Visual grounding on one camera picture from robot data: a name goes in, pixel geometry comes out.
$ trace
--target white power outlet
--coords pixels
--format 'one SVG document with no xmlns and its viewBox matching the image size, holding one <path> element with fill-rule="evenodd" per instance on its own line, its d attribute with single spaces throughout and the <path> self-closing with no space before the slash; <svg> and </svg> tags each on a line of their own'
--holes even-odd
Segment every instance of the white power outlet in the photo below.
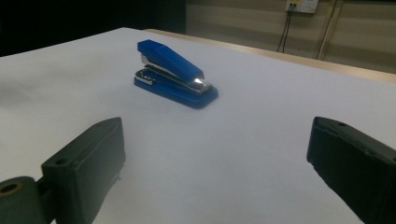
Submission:
<svg viewBox="0 0 396 224">
<path fill-rule="evenodd" d="M 294 5 L 293 12 L 315 13 L 318 0 L 286 0 L 286 10 Z"/>
</svg>

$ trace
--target cable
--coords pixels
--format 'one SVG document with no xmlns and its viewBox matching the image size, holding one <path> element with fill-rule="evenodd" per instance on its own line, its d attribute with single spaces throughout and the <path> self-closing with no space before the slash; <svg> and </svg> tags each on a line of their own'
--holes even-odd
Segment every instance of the cable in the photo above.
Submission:
<svg viewBox="0 0 396 224">
<path fill-rule="evenodd" d="M 280 46 L 282 46 L 282 42 L 283 42 L 282 53 L 285 52 L 285 44 L 286 44 L 286 39 L 288 38 L 291 14 L 292 14 L 294 8 L 295 8 L 295 4 L 290 4 L 289 10 L 288 10 L 288 16 L 287 16 L 286 22 L 285 22 L 285 27 L 283 28 L 283 33 L 282 33 L 282 36 L 280 37 L 279 45 L 277 46 L 276 52 L 279 52 Z"/>
</svg>

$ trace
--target wall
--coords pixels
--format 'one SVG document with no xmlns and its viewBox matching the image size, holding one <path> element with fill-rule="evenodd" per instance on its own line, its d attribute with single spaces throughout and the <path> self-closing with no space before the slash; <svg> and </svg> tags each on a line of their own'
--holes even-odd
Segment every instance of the wall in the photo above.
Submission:
<svg viewBox="0 0 396 224">
<path fill-rule="evenodd" d="M 285 5 L 285 0 L 188 0 L 187 35 L 276 51 Z M 395 13 L 395 2 L 319 0 L 315 14 L 293 13 L 285 53 L 396 74 Z"/>
</svg>

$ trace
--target stapler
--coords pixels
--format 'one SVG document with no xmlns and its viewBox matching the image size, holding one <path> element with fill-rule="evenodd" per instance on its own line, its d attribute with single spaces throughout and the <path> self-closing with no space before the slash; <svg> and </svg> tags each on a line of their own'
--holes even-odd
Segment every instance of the stapler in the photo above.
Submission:
<svg viewBox="0 0 396 224">
<path fill-rule="evenodd" d="M 194 64 L 152 40 L 137 43 L 145 68 L 136 72 L 134 84 L 193 108 L 202 108 L 218 96 L 204 73 Z"/>
</svg>

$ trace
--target white tabletop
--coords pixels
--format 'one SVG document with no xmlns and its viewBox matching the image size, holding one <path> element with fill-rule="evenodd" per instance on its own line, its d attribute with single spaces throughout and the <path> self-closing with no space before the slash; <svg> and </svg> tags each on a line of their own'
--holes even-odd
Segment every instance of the white tabletop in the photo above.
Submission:
<svg viewBox="0 0 396 224">
<path fill-rule="evenodd" d="M 205 72 L 195 110 L 133 84 L 152 39 Z M 396 148 L 396 84 L 119 29 L 0 58 L 0 176 L 40 165 L 120 116 L 126 163 L 94 223 L 362 223 L 305 159 L 315 116 Z"/>
</svg>

